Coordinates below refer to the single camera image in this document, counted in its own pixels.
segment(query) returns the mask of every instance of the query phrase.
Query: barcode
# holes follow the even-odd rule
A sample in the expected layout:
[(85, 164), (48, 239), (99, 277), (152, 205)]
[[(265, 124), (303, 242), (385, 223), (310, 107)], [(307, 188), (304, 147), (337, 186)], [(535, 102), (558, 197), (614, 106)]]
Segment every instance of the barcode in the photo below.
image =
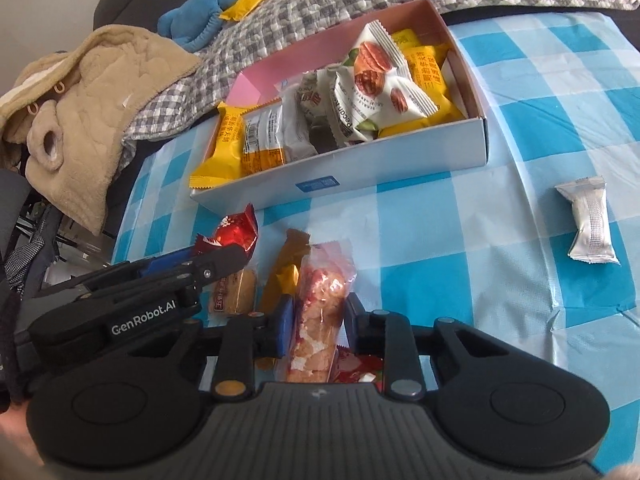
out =
[(260, 150), (260, 142), (258, 141), (258, 123), (247, 123), (244, 130), (244, 151), (257, 152)]

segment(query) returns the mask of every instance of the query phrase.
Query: white box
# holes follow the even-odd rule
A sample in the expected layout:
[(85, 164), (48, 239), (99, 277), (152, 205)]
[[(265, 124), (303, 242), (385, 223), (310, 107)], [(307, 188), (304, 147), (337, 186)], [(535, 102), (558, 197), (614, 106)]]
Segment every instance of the white box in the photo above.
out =
[[(344, 58), (366, 23), (380, 20), (389, 33), (412, 28), (423, 44), (447, 43), (454, 87), (469, 118), (341, 148), (255, 173), (191, 197), (224, 216), (252, 202), (256, 209), (326, 194), (375, 186), (441, 171), (484, 166), (488, 160), (486, 120), (472, 77), (449, 29), (429, 0), (377, 10), (305, 38), (251, 65), (238, 76), (226, 102), (261, 104), (277, 96), (283, 80)], [(211, 139), (203, 153), (209, 158)]]

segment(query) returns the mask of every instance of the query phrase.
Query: snack pile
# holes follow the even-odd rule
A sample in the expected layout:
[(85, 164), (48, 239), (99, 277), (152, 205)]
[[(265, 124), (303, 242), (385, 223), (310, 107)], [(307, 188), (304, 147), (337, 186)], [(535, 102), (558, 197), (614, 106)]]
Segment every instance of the snack pile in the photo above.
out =
[[(211, 237), (198, 235), (193, 254), (235, 243), (251, 258), (257, 240), (257, 221), (249, 204), (243, 212), (225, 216)], [(257, 306), (255, 263), (216, 282), (209, 297), (209, 320), (224, 323), (229, 316), (249, 314), (254, 308), (270, 314), (280, 297), (289, 294), (295, 300), (289, 352), (279, 362), (258, 359), (256, 367), (274, 371), (278, 380), (292, 383), (372, 382), (381, 388), (382, 359), (355, 355), (337, 346), (344, 300), (356, 279), (350, 246), (339, 241), (310, 245), (309, 240), (308, 233), (287, 230)]]
[(442, 75), (446, 44), (423, 45), (411, 29), (365, 25), (340, 63), (300, 74), (277, 99), (218, 106), (211, 156), (190, 177), (205, 189), (318, 153), (465, 119)]

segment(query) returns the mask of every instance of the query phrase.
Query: silver foil packet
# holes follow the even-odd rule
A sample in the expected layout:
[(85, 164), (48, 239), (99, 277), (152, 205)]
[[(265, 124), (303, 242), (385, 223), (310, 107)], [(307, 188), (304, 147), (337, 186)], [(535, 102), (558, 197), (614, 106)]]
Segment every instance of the silver foil packet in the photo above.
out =
[(601, 176), (588, 176), (556, 186), (571, 202), (578, 232), (569, 257), (579, 262), (620, 264), (611, 243), (605, 185)]

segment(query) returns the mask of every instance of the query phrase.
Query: beige fleece blanket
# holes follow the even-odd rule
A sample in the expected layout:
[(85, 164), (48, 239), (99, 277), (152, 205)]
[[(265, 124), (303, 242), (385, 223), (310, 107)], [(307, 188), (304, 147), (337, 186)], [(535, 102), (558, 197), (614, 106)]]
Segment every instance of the beige fleece blanket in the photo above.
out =
[(29, 64), (0, 97), (0, 168), (27, 144), (29, 183), (64, 214), (99, 234), (122, 135), (156, 94), (199, 65), (144, 28), (108, 25), (75, 51)]

